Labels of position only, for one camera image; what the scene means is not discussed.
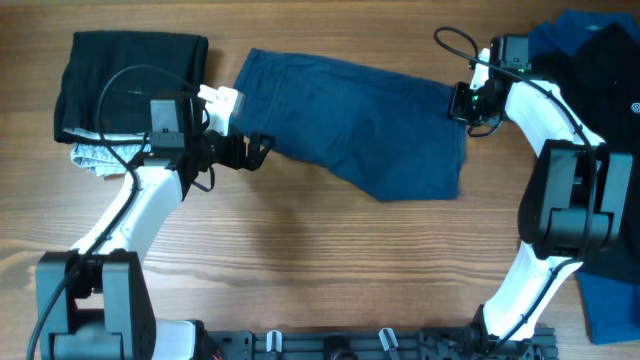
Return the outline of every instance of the white clip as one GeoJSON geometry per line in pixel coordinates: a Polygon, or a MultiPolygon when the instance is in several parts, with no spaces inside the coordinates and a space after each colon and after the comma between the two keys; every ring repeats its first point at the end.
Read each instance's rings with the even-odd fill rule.
{"type": "MultiPolygon", "coordinates": [[[[210,123],[208,130],[217,131],[222,136],[229,133],[229,122],[231,117],[240,114],[244,95],[238,90],[221,86],[218,90],[206,85],[200,85],[198,97],[206,101],[205,108],[209,113],[210,123]]],[[[202,119],[207,119],[207,114],[203,112],[202,119]]]]}
{"type": "Polygon", "coordinates": [[[271,330],[267,333],[267,352],[282,352],[282,333],[278,330],[271,330]]]}
{"type": "MultiPolygon", "coordinates": [[[[478,60],[489,62],[490,56],[491,51],[489,49],[482,49],[478,54],[478,60]]],[[[489,68],[482,64],[476,64],[476,70],[473,72],[473,79],[471,79],[471,90],[480,89],[487,80],[489,80],[489,68]]]]}
{"type": "Polygon", "coordinates": [[[378,333],[378,337],[380,338],[384,351],[389,351],[391,348],[398,347],[398,339],[396,339],[396,334],[393,332],[392,328],[383,328],[378,333]]]}

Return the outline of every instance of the gray cloth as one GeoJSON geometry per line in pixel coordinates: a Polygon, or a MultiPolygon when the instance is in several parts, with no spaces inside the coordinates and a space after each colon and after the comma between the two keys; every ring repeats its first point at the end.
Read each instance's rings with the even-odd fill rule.
{"type": "MultiPolygon", "coordinates": [[[[140,151],[140,144],[115,145],[113,150],[125,161],[130,161],[140,151]]],[[[149,144],[144,146],[144,151],[149,151],[149,144]]],[[[102,145],[89,145],[75,143],[71,145],[71,162],[81,168],[89,170],[89,173],[97,176],[109,176],[124,174],[126,169],[109,153],[102,145]]]]}

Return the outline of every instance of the wood grain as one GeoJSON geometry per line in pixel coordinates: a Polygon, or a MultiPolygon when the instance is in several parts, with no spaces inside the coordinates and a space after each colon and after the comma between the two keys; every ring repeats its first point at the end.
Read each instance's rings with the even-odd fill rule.
{"type": "MultiPolygon", "coordinates": [[[[42,253],[67,249],[86,233],[121,186],[75,168],[69,148],[53,141],[74,31],[207,36],[207,82],[215,86],[233,84],[252,47],[452,84],[470,73],[433,42],[438,26],[458,26],[482,45],[526,32],[568,4],[640,16],[629,1],[149,2],[5,1],[32,6],[0,8],[1,359],[24,357],[42,253]],[[56,6],[38,6],[45,3],[56,6]]],[[[154,311],[202,319],[211,330],[463,325],[513,261],[517,208],[533,162],[524,137],[507,124],[467,142],[458,200],[384,204],[278,154],[255,173],[218,168],[216,190],[192,191],[150,250],[144,270],[154,311]]],[[[640,350],[637,342],[589,344],[573,278],[541,322],[556,327],[563,359],[629,359],[640,350]]]]}

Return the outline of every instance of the black bracket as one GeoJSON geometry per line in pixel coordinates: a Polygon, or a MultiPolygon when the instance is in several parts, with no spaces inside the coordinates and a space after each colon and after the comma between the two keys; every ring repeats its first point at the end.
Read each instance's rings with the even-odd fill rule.
{"type": "Polygon", "coordinates": [[[222,136],[215,131],[205,131],[204,139],[212,151],[211,163],[249,171],[255,171],[262,166],[276,143],[275,137],[260,133],[251,134],[248,147],[244,135],[240,133],[222,136]]]}
{"type": "Polygon", "coordinates": [[[583,241],[591,188],[587,152],[569,141],[545,142],[518,211],[520,237],[533,245],[539,259],[575,257],[617,239],[633,158],[601,146],[596,161],[595,210],[589,237],[583,241]]]}
{"type": "MultiPolygon", "coordinates": [[[[505,34],[493,38],[488,62],[521,77],[534,78],[530,73],[529,39],[526,36],[505,34]]],[[[449,119],[469,125],[467,133],[470,137],[493,134],[505,118],[504,107],[512,84],[513,78],[492,69],[489,69],[489,79],[479,89],[458,82],[449,102],[449,119]],[[489,130],[474,132],[481,126],[489,127],[489,130]]]]}

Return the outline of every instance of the blue cloth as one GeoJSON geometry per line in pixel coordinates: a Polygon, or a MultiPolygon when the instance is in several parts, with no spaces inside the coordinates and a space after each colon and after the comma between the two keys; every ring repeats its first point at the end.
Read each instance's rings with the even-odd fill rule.
{"type": "Polygon", "coordinates": [[[545,21],[529,32],[529,58],[554,51],[573,56],[597,30],[613,23],[620,24],[636,42],[640,42],[640,29],[631,14],[565,10],[554,24],[545,21]]]}
{"type": "Polygon", "coordinates": [[[465,126],[447,119],[452,88],[321,56],[252,49],[232,124],[275,151],[327,167],[379,201],[453,199],[465,126]]]}
{"type": "Polygon", "coordinates": [[[640,339],[640,287],[587,273],[577,276],[593,343],[640,339]]]}
{"type": "MultiPolygon", "coordinates": [[[[567,10],[554,25],[545,22],[529,33],[529,54],[533,58],[560,51],[568,56],[574,56],[598,30],[604,29],[612,23],[621,25],[635,42],[640,43],[640,29],[629,14],[596,14],[567,10]]],[[[600,253],[597,262],[590,262],[588,264],[590,272],[607,273],[608,271],[611,274],[611,272],[615,273],[614,268],[617,271],[626,271],[624,269],[628,266],[628,273],[633,274],[634,269],[638,266],[637,263],[640,261],[634,257],[635,254],[632,251],[633,239],[637,236],[633,233],[634,228],[632,228],[632,226],[636,226],[637,217],[632,214],[637,212],[637,206],[629,206],[629,197],[637,196],[633,194],[633,191],[635,190],[630,185],[627,209],[625,210],[627,218],[632,216],[631,222],[633,224],[623,223],[625,228],[621,229],[622,235],[614,248],[608,252],[600,253]]],[[[579,272],[577,277],[584,299],[591,340],[594,344],[610,344],[640,339],[640,286],[637,285],[638,281],[634,285],[585,272],[579,272]]]]}

